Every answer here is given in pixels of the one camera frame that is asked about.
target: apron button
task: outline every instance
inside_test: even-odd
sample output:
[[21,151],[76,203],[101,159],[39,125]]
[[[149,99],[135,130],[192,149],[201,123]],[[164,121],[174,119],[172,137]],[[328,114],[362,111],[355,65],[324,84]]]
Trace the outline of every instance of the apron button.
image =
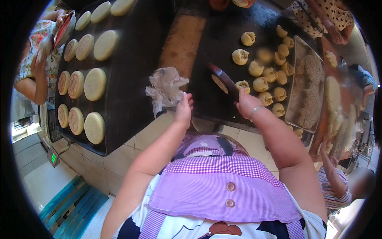
[[227,199],[225,201],[225,205],[229,208],[233,208],[235,206],[235,201],[233,201],[232,199]]
[[227,188],[228,191],[232,192],[235,190],[236,185],[233,182],[229,182],[229,183],[227,183],[227,185],[225,187]]

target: woman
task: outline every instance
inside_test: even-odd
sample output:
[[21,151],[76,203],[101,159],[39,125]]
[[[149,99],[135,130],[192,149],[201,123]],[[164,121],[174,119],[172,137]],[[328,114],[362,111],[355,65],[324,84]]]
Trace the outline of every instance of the woman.
[[279,181],[235,140],[186,133],[192,104],[184,93],[174,122],[134,160],[101,238],[324,238],[316,171],[286,124],[241,89],[236,107],[261,131]]
[[321,37],[323,32],[329,34],[335,44],[346,45],[354,27],[354,19],[341,0],[298,0],[283,14],[313,39]]
[[14,88],[35,104],[54,96],[56,77],[64,45],[53,50],[53,37],[68,15],[64,10],[43,14],[27,41]]

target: bracelet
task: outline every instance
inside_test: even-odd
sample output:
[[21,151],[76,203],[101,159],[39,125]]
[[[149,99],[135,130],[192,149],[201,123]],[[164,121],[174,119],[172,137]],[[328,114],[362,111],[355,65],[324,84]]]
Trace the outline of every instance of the bracelet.
[[251,118],[249,119],[252,123],[253,123],[253,121],[252,121],[253,114],[254,114],[258,109],[260,109],[261,107],[264,107],[264,106],[256,106],[255,108],[253,108],[252,113],[251,113]]

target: black baking tray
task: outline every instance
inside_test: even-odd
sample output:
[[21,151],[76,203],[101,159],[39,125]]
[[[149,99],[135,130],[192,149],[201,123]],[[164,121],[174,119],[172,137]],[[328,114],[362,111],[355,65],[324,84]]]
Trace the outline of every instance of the black baking tray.
[[[96,1],[78,11],[77,19],[86,11],[93,12],[103,2]],[[124,16],[109,14],[100,23],[90,22],[81,31],[73,30],[67,43],[71,39],[79,41],[85,34],[92,34],[96,42],[103,32],[113,29],[118,32],[119,44],[113,55],[105,61],[96,60],[91,52],[84,61],[74,57],[66,62],[62,54],[58,70],[58,77],[64,70],[70,74],[80,70],[84,78],[95,67],[105,71],[107,86],[99,100],[89,101],[84,93],[78,99],[71,99],[67,93],[61,96],[57,89],[55,102],[56,108],[60,104],[65,104],[69,110],[78,107],[84,119],[90,112],[100,113],[105,120],[105,139],[94,145],[86,138],[85,131],[74,135],[70,127],[60,127],[56,113],[59,132],[82,147],[106,156],[153,121],[151,98],[146,96],[145,88],[149,86],[149,76],[157,67],[173,21],[171,13],[163,15],[168,9],[171,9],[169,1],[138,0]]]
[[[212,81],[212,73],[206,65],[209,62],[215,64],[234,82],[246,80],[251,86],[251,95],[258,96],[259,93],[252,88],[252,82],[256,77],[248,73],[248,66],[256,58],[257,49],[260,47],[268,47],[277,52],[277,47],[283,43],[282,38],[276,34],[277,25],[281,25],[288,31],[288,36],[292,39],[294,35],[298,35],[315,51],[318,51],[319,48],[313,39],[291,20],[282,16],[281,10],[271,2],[256,1],[250,8],[240,8],[230,3],[224,12],[210,11],[189,83],[189,92],[193,94],[194,99],[195,117],[232,122],[243,125],[244,128],[255,127],[239,114],[232,100]],[[253,31],[256,35],[255,43],[250,47],[243,45],[240,40],[241,35],[246,31]],[[232,52],[239,48],[249,52],[248,62],[243,66],[235,64],[231,58]],[[286,60],[293,65],[294,57],[295,50],[292,48]],[[281,67],[274,63],[266,67],[281,70]],[[268,92],[273,95],[274,88],[283,87],[289,96],[292,80],[293,76],[288,76],[288,82],[285,85],[279,85],[277,81],[269,83]],[[274,103],[267,108],[272,110]],[[281,103],[286,109],[288,98]],[[311,133],[304,131],[301,140],[308,146],[311,137]]]

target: purple gingham apron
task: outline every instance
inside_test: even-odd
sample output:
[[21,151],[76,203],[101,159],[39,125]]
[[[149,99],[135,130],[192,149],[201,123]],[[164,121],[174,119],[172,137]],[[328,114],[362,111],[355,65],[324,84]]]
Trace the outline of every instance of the purple gingham apron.
[[[231,150],[222,147],[216,135],[185,136],[177,151],[184,158],[163,170],[139,238],[157,238],[166,215],[231,223],[279,220],[291,239],[304,238],[302,217],[285,186],[262,162],[244,153],[238,142],[230,145]],[[187,157],[195,152],[211,156]]]

